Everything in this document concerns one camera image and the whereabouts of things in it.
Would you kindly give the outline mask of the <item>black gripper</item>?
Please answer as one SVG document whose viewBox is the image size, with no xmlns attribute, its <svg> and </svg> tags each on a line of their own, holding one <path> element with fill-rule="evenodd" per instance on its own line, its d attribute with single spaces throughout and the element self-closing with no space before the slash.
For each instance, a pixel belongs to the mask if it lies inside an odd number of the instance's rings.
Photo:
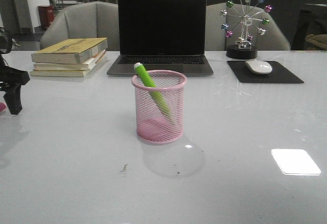
<svg viewBox="0 0 327 224">
<path fill-rule="evenodd" d="M 1 82 L 14 83 L 3 87 L 4 99 L 11 114 L 18 115 L 22 110 L 20 99 L 21 85 L 25 85 L 29 80 L 27 71 L 18 70 L 8 66 L 3 58 L 4 54 L 12 51 L 13 38 L 11 33 L 1 27 Z"/>
</svg>

